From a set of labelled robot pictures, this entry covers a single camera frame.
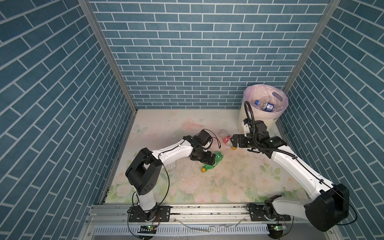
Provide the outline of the clear bottle red label yellow cap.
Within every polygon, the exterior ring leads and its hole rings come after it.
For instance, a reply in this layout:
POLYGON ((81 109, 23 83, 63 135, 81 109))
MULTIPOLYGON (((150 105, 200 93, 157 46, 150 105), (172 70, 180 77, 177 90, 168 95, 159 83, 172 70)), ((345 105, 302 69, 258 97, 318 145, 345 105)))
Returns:
POLYGON ((223 143, 228 146, 228 147, 231 147, 232 150, 236 150, 237 147, 234 147, 232 142, 231 142, 231 136, 225 136, 224 139, 223 139, 223 143))

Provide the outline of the green plastic bottle yellow cap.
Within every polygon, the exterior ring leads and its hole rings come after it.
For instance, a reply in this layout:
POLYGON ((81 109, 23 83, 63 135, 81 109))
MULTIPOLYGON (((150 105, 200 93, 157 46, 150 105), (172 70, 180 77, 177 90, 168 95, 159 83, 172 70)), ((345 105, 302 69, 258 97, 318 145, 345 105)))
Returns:
POLYGON ((213 169, 218 163, 220 163, 222 160, 223 160, 223 154, 220 152, 220 151, 215 151, 214 154, 216 155, 215 157, 215 162, 214 164, 211 166, 211 165, 208 165, 208 164, 205 164, 202 168, 201 168, 201 171, 203 173, 205 173, 206 171, 208 170, 211 170, 213 169))

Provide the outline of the clear bottle blue cap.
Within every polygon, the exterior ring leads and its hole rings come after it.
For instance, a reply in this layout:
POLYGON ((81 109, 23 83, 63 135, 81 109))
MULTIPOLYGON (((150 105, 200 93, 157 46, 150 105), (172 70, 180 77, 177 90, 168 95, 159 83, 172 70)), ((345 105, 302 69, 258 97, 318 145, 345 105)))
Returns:
POLYGON ((260 109, 261 111, 271 113, 274 110, 275 105, 270 102, 263 102, 256 100, 255 106, 260 109))

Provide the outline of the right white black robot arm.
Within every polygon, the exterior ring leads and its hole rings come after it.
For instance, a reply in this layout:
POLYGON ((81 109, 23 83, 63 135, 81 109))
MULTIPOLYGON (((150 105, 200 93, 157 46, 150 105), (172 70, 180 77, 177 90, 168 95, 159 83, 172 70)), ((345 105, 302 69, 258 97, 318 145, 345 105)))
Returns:
POLYGON ((285 169, 305 190, 307 200, 295 201, 275 195, 265 200, 267 219, 288 215, 309 221, 317 230, 326 232, 349 216, 350 193, 343 184, 335 185, 317 173, 280 137, 270 137, 263 121, 245 119, 243 134, 233 135, 235 148, 263 153, 285 169))

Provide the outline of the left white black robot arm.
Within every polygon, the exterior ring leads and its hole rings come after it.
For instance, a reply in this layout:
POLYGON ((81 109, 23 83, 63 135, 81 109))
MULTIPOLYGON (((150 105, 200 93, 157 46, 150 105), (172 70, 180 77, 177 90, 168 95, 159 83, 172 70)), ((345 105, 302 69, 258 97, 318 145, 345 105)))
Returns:
POLYGON ((126 170, 126 177, 134 187, 139 206, 144 212, 155 210, 159 204, 155 201, 153 188, 161 169, 171 163, 189 157, 207 165, 214 165, 216 155, 209 151, 214 138, 205 131, 195 136, 184 136, 179 142, 160 150, 143 148, 126 170))

